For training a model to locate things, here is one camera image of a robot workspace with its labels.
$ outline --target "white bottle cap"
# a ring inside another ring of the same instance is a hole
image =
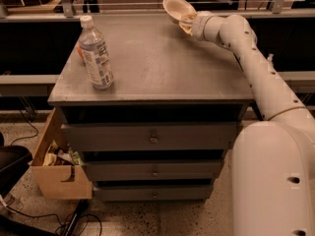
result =
[[[81,22],[81,27],[86,29],[86,28],[91,28],[94,25],[93,18],[91,16],[82,16],[80,18]]]

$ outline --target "gray tabletop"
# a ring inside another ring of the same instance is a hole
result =
[[[50,104],[253,100],[233,54],[185,34],[167,14],[93,18],[105,35],[114,84],[106,90],[94,88],[74,49]]]

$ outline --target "bottle label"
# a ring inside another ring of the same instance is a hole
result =
[[[108,52],[105,41],[94,45],[91,48],[82,48],[82,53],[93,84],[108,88],[113,82],[113,75],[110,70]]]

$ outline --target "screw hole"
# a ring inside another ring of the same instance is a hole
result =
[[[305,236],[306,232],[302,230],[296,230],[296,231],[293,231],[293,234],[297,236]]]
[[[291,182],[293,184],[299,184],[300,179],[298,177],[288,177],[287,181],[289,181],[289,182]]]

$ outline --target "desk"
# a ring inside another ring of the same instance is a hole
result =
[[[48,102],[105,201],[206,199],[253,95],[230,52],[166,14],[95,15],[114,84],[93,88],[76,50]]]

